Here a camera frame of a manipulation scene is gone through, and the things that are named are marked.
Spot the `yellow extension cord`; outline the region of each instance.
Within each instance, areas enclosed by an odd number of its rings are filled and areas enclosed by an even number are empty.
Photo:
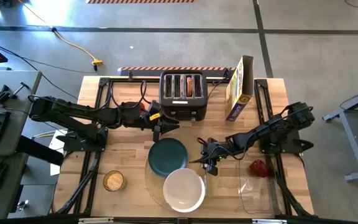
[[[78,46],[78,45],[76,45],[76,44],[73,44],[73,43],[71,43],[71,42],[65,40],[65,39],[59,34],[59,32],[56,30],[56,28],[52,27],[48,22],[46,22],[46,21],[43,20],[41,17],[39,17],[33,10],[31,10],[29,7],[27,7],[21,0],[19,0],[19,2],[22,3],[23,6],[26,7],[32,14],[34,14],[35,16],[37,16],[38,19],[40,19],[42,22],[44,22],[46,25],[48,25],[48,26],[52,29],[52,31],[56,34],[56,36],[60,38],[60,40],[64,41],[65,43],[67,43],[67,44],[69,44],[69,45],[71,45],[71,46],[73,46],[73,47],[76,47],[76,48],[82,50],[83,52],[85,52],[85,53],[87,53],[89,56],[91,56],[92,59],[93,59],[92,64],[95,66],[95,70],[96,70],[96,66],[97,66],[97,65],[103,64],[103,61],[102,61],[102,60],[99,60],[99,59],[97,59],[96,57],[94,57],[91,53],[89,53],[89,52],[88,52],[87,50],[85,50],[83,47],[80,47],[80,46]]]

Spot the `gray floor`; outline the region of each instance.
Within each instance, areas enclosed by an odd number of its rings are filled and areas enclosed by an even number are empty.
[[[55,26],[180,27],[256,29],[252,0],[198,0],[193,4],[85,4],[31,1],[40,16]],[[259,0],[265,29],[358,30],[358,8],[342,0]],[[1,9],[0,26],[44,25],[20,5]],[[186,34],[64,32],[63,35],[104,61],[98,74],[73,73],[34,64],[77,95],[84,75],[115,75],[126,66],[236,66],[241,55],[255,57],[255,76],[266,77],[258,34]],[[266,35],[274,77],[285,79],[291,102],[314,106],[317,120],[301,132],[315,147],[305,152],[306,175],[314,211],[324,218],[358,221],[358,181],[343,175],[358,166],[340,123],[319,118],[358,93],[358,35]],[[15,53],[56,66],[92,72],[91,59],[51,32],[0,31],[0,44]],[[14,70],[29,70],[8,55]],[[39,95],[72,100],[42,81]],[[28,122],[24,134],[51,130]],[[25,181],[42,182],[26,177]],[[39,184],[50,184],[49,180]]]

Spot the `bolt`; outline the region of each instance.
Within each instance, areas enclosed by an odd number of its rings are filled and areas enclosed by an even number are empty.
[[[21,86],[13,94],[9,95],[10,98],[17,99],[16,95],[18,92],[20,92],[23,89],[23,87],[29,88],[29,86],[26,85],[24,82],[20,82],[20,84],[21,84]]]

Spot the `butcher block table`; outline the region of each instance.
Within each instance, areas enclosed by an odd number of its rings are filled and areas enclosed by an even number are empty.
[[[94,106],[98,83],[101,77],[84,77],[78,98],[78,104]],[[268,87],[273,107],[277,114],[288,104],[284,80],[268,78]],[[180,128],[169,134],[187,134],[203,139],[215,138],[224,140],[226,136],[247,132],[259,125],[255,97],[253,97],[240,117],[235,122],[224,119],[224,98],[226,84],[221,84],[212,92],[208,102],[206,117],[203,121],[181,121]],[[114,97],[118,103],[123,101],[138,101],[140,98],[140,83],[116,82],[113,86]],[[106,90],[101,99],[105,99]],[[145,98],[158,101],[158,83],[148,83]],[[191,213],[178,213],[159,205],[149,194],[145,184],[145,164],[149,149],[152,147],[152,131],[120,127],[110,129],[106,150],[101,155],[96,188],[94,191],[92,217],[192,217],[192,218],[268,218],[272,214],[246,212],[238,195],[238,162],[233,158],[218,162],[219,184],[210,198],[205,198],[203,204]],[[74,152],[64,161],[57,187],[53,207],[58,210],[70,198],[77,188],[84,152]],[[259,143],[250,148],[246,158],[260,155]],[[288,188],[306,211],[313,213],[310,193],[305,171],[299,157],[293,154],[282,154],[285,177]],[[109,192],[103,187],[103,177],[111,170],[119,170],[127,180],[124,190]],[[85,188],[81,211],[86,205],[89,184]],[[279,189],[277,197],[282,200]]]

